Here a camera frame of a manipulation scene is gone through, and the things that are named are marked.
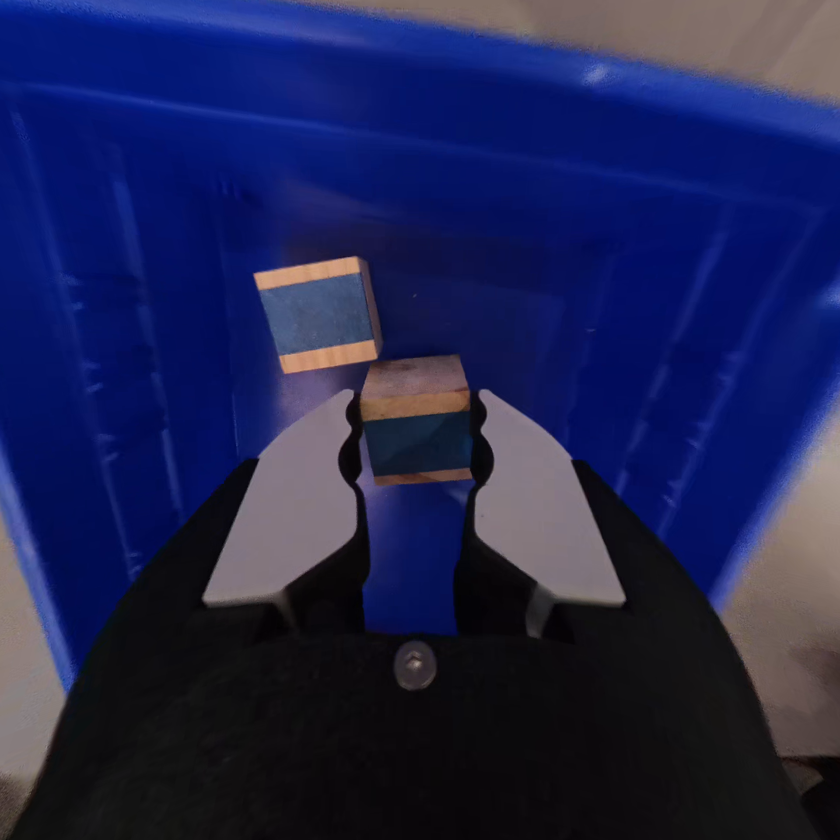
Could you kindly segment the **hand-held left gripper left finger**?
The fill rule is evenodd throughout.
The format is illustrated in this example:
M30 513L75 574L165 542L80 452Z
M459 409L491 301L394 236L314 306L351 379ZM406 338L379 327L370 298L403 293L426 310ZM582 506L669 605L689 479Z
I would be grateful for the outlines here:
M260 453L203 594L206 607L272 605L303 627L335 604L364 630L371 545L361 475L359 396L339 391Z

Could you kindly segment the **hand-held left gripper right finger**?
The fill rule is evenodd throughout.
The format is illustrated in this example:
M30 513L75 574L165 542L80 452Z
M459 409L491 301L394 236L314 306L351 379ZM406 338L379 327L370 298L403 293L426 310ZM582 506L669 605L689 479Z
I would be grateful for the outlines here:
M469 431L475 485L455 567L463 636L567 634L563 606L623 609L627 597L574 460L544 428L483 389Z

